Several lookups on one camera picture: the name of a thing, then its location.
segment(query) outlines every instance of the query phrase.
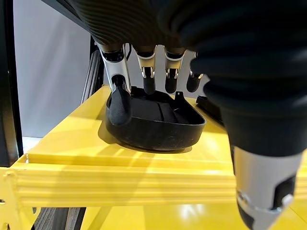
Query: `yellow metal shelf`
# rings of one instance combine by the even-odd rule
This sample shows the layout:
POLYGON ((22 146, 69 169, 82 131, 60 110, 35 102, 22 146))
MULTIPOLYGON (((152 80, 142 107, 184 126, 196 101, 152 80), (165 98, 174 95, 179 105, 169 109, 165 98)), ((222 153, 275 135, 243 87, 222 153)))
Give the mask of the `yellow metal shelf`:
MULTIPOLYGON (((144 205, 163 205, 157 210, 177 210, 179 204, 229 205, 231 218, 239 218, 228 136, 220 125, 200 111, 207 124, 194 146, 167 154, 132 149, 106 131, 109 93, 108 87, 100 89, 12 167, 0 168, 0 186, 5 187, 0 199, 6 201, 0 203, 0 230, 2 223, 12 221, 11 230, 29 229, 38 213, 31 213, 31 207, 98 207, 93 210, 100 212, 100 207, 132 206, 114 207, 116 213, 144 205), (18 212, 8 217, 7 210, 18 212), (27 223, 24 213, 29 213, 27 223)), ((298 202, 307 200, 306 154, 303 161, 295 192, 298 202)))
MULTIPOLYGON (((236 203, 90 207, 81 230, 247 230, 236 203)), ((307 222, 287 209, 272 230, 306 230, 307 222)))

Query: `gray wall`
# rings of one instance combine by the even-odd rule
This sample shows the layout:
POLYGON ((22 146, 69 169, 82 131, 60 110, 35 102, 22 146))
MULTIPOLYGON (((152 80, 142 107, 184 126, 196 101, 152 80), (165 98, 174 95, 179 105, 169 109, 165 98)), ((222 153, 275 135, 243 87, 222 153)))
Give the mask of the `gray wall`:
POLYGON ((43 137, 80 104, 90 35, 40 0, 13 3, 22 132, 43 137))

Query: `black frame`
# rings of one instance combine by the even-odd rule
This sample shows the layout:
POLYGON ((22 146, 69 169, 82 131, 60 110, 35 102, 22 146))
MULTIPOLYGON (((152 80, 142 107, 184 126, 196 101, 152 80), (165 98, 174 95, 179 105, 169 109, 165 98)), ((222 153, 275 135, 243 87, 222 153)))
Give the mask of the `black frame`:
POLYGON ((22 154, 13 1, 0 0, 0 166, 10 167, 22 154))

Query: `cable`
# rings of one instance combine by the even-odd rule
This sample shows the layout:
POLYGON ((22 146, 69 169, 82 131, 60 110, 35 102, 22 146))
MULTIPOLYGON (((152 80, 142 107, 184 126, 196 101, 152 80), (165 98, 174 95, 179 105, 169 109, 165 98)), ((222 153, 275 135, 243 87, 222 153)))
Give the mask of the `cable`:
POLYGON ((131 43, 129 43, 129 51, 128 51, 128 54, 127 54, 127 57, 126 57, 127 61, 128 61, 128 59, 130 57, 131 51, 132 51, 132 45, 131 45, 131 43))

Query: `robotic hand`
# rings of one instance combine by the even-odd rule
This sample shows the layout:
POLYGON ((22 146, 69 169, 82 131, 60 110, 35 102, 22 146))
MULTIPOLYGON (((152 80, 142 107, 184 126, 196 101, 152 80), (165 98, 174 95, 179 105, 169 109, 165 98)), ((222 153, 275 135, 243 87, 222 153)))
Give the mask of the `robotic hand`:
POLYGON ((139 59, 154 92, 155 46, 165 46, 171 93, 185 49, 188 88, 210 78, 233 146, 237 204, 245 224, 264 230, 293 200, 307 147, 307 4, 301 0, 68 0, 99 45, 112 89, 113 122, 129 121, 130 80, 122 44, 139 59))

